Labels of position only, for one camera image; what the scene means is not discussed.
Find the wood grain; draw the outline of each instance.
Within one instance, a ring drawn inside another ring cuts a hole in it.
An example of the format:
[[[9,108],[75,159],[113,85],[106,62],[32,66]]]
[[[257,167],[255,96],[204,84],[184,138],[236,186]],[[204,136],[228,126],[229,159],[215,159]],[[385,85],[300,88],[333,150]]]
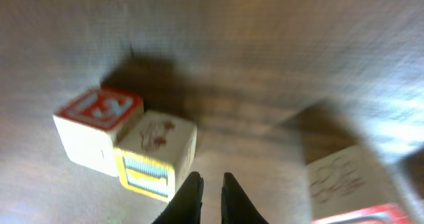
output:
[[[203,223],[220,222],[224,172],[270,223],[308,223],[286,125],[311,107],[348,117],[384,160],[422,146],[423,0],[0,1],[0,223],[150,223],[164,209],[68,160],[51,114],[99,84],[199,124]],[[315,128],[310,143],[345,142]]]

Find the wooden table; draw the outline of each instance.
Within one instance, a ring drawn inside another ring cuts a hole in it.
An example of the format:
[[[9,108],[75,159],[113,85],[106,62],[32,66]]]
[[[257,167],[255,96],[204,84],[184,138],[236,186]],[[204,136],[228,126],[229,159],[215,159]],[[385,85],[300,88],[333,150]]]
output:
[[[202,223],[220,222],[224,172],[270,223],[309,221],[286,128],[305,110],[348,117],[390,164],[422,145],[424,0],[0,1],[0,223],[150,223],[164,209],[68,160],[51,114],[101,83],[199,124]]]

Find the yellow border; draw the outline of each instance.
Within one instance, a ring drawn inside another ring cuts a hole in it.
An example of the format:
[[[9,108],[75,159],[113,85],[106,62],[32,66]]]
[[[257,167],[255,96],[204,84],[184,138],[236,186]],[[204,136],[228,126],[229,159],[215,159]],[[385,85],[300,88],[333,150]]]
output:
[[[136,154],[133,153],[131,151],[127,151],[127,150],[121,150],[118,147],[115,147],[113,149],[113,152],[115,154],[115,160],[117,163],[117,168],[118,168],[118,175],[119,175],[119,181],[121,182],[122,186],[124,186],[124,188],[137,192],[139,194],[144,194],[148,197],[153,197],[154,199],[158,199],[160,201],[165,201],[165,202],[169,202],[175,195],[175,169],[172,165],[165,163],[165,162],[161,162],[159,160],[155,160],[153,158],[150,157],[146,157],[146,156],[142,156],[141,154]],[[164,168],[168,171],[168,197],[164,197],[158,194],[154,194],[152,192],[128,185],[128,180],[127,180],[127,174],[125,173],[125,166],[124,166],[124,162],[123,162],[123,157],[125,158],[131,158],[133,160],[137,160],[140,162],[145,162],[147,164],[151,164],[153,166],[157,166],[157,167],[161,167]]]

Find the block with red top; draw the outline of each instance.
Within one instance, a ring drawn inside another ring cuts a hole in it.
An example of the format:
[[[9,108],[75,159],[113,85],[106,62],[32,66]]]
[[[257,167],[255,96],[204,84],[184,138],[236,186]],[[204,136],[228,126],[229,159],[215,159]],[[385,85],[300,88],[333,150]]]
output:
[[[71,161],[117,176],[113,145],[143,112],[142,99],[135,94],[93,88],[60,108],[53,119]]]

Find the red block face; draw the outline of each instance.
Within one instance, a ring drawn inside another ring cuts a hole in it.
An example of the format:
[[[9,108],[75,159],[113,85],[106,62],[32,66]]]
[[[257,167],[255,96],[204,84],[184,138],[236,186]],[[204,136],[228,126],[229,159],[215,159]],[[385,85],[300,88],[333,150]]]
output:
[[[109,131],[141,104],[137,95],[112,89],[92,89],[69,105],[58,116]]]

